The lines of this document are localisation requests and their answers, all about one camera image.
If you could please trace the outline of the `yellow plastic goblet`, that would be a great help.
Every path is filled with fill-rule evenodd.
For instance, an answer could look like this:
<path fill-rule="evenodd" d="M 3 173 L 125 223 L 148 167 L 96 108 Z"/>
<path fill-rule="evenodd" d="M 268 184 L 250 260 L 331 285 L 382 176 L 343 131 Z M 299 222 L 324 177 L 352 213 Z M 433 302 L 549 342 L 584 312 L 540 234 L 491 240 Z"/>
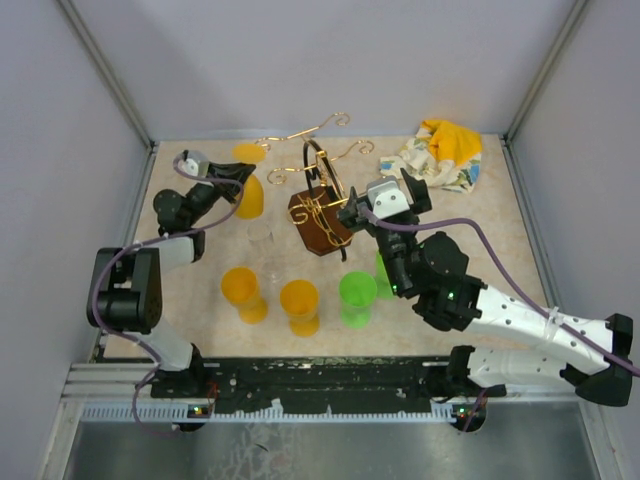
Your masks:
<path fill-rule="evenodd" d="M 244 143 L 232 150 L 233 158 L 244 164 L 257 165 L 266 158 L 266 151 L 257 144 Z M 244 193 L 235 215 L 244 220 L 260 217 L 264 211 L 264 191 L 261 182 L 250 174 L 244 184 Z"/>

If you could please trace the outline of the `green goblet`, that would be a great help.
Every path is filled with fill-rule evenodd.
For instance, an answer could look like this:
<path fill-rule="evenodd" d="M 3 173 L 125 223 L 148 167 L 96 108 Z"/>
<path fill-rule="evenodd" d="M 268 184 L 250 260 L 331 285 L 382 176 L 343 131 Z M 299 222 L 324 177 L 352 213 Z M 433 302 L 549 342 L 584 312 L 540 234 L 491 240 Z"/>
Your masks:
<path fill-rule="evenodd" d="M 380 252 L 376 253 L 376 274 L 377 296 L 381 299 L 391 299 L 394 292 L 387 276 L 386 268 Z"/>
<path fill-rule="evenodd" d="M 364 271 L 352 271 L 342 277 L 338 289 L 342 322 L 354 329 L 365 327 L 370 321 L 371 308 L 377 297 L 374 277 Z"/>

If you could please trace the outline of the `clear wine glass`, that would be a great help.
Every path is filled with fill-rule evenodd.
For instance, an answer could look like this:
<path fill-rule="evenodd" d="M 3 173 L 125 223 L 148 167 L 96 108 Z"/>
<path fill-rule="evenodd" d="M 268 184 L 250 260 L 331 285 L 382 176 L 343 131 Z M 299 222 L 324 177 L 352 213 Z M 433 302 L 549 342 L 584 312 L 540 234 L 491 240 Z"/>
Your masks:
<path fill-rule="evenodd" d="M 280 283 L 285 267 L 270 225 L 255 220 L 247 227 L 247 236 L 252 250 L 257 255 L 262 277 L 271 284 Z"/>

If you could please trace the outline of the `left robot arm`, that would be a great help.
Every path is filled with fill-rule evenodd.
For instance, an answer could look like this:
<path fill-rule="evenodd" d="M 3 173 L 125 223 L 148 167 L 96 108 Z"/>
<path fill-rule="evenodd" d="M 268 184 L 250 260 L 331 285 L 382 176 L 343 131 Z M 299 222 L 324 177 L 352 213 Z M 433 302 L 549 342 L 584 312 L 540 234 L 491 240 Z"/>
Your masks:
<path fill-rule="evenodd" d="M 154 196 L 158 238 L 97 252 L 86 315 L 91 326 L 139 345 L 159 370 L 174 372 L 176 389 L 194 397 L 206 389 L 208 373 L 194 364 L 194 345 L 163 317 L 162 275 L 202 258 L 206 234 L 196 224 L 221 199 L 237 206 L 255 167 L 185 151 L 174 169 L 196 184 L 185 194 L 163 189 Z"/>

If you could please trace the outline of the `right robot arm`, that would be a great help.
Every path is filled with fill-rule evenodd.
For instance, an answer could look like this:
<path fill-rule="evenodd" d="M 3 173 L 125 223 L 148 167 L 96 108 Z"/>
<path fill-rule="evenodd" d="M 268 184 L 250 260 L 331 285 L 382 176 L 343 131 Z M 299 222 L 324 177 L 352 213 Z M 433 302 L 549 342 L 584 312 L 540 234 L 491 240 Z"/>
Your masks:
<path fill-rule="evenodd" d="M 431 208 L 427 184 L 403 172 L 369 183 L 364 193 L 351 190 L 337 217 L 351 232 L 375 239 L 392 294 L 413 300 L 413 311 L 432 328 L 518 343 L 515 350 L 453 348 L 448 387 L 466 396 L 508 385 L 564 385 L 594 404 L 626 406 L 639 376 L 629 359 L 632 319 L 588 319 L 543 308 L 498 259 L 493 263 L 513 295 L 469 275 L 468 256 L 442 229 L 468 225 L 488 247 L 486 235 L 468 218 L 420 223 L 420 214 Z"/>

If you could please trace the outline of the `yellow floral cloth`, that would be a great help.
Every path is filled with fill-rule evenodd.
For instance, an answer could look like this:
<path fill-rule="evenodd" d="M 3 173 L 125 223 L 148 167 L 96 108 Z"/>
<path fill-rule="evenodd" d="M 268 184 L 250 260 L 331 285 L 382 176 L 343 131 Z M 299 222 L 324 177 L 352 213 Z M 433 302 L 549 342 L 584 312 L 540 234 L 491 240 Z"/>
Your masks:
<path fill-rule="evenodd" d="M 428 187 L 469 194 L 478 181 L 483 154 L 481 135 L 444 119 L 427 119 L 400 150 L 379 160 L 382 176 L 424 180 Z"/>

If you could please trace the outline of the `green goblet front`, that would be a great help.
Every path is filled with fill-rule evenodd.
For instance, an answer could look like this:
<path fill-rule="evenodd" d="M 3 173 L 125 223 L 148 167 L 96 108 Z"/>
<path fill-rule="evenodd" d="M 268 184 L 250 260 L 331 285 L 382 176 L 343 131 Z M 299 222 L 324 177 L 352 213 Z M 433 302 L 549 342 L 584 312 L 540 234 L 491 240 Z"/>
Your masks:
<path fill-rule="evenodd" d="M 352 271 L 342 277 L 338 289 L 342 322 L 354 329 L 365 327 L 370 321 L 371 308 L 377 297 L 374 277 L 364 271 Z"/>

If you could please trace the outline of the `yellow goblet front left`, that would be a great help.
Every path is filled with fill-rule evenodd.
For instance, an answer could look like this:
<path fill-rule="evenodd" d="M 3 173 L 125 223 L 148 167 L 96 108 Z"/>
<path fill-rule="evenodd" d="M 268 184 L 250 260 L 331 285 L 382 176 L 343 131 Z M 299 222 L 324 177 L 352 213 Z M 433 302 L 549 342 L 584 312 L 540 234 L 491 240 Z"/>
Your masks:
<path fill-rule="evenodd" d="M 258 324 L 266 319 L 268 305 L 261 295 L 258 278 L 251 269 L 235 267 L 228 270 L 222 277 L 220 289 L 244 323 Z"/>

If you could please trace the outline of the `yellow goblet front middle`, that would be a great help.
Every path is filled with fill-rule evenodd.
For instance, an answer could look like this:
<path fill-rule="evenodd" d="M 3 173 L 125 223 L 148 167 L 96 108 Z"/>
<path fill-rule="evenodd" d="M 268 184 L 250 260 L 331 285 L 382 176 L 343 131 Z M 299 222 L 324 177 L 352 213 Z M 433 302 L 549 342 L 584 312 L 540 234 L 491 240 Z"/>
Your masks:
<path fill-rule="evenodd" d="M 318 331 L 319 294 L 311 282 L 301 279 L 288 282 L 281 289 L 279 300 L 294 335 L 310 337 Z"/>

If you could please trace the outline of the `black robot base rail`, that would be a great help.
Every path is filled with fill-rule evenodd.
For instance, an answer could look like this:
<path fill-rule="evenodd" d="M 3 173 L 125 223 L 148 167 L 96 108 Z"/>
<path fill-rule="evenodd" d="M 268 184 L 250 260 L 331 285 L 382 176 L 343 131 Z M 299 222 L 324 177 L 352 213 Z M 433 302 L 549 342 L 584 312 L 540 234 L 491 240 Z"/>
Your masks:
<path fill-rule="evenodd" d="M 446 356 L 205 358 L 151 382 L 154 399 L 202 398 L 219 414 L 254 413 L 273 401 L 294 415 L 427 413 L 436 399 L 480 391 Z"/>

